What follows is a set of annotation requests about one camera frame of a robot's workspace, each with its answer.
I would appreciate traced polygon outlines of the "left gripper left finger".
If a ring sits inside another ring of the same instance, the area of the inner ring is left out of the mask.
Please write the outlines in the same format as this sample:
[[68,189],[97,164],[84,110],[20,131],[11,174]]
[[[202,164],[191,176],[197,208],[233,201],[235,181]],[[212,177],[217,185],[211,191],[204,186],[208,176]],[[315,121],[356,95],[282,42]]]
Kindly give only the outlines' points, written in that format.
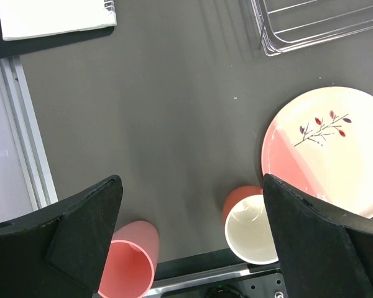
[[112,175],[35,212],[0,223],[0,297],[93,297],[123,187]]

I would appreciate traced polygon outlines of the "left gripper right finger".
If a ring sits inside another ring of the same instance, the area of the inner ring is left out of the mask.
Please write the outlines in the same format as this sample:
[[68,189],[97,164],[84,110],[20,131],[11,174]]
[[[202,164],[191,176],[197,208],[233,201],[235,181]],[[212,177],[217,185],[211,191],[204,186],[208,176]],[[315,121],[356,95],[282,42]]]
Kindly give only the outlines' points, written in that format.
[[272,174],[263,192],[289,297],[373,297],[373,219]]

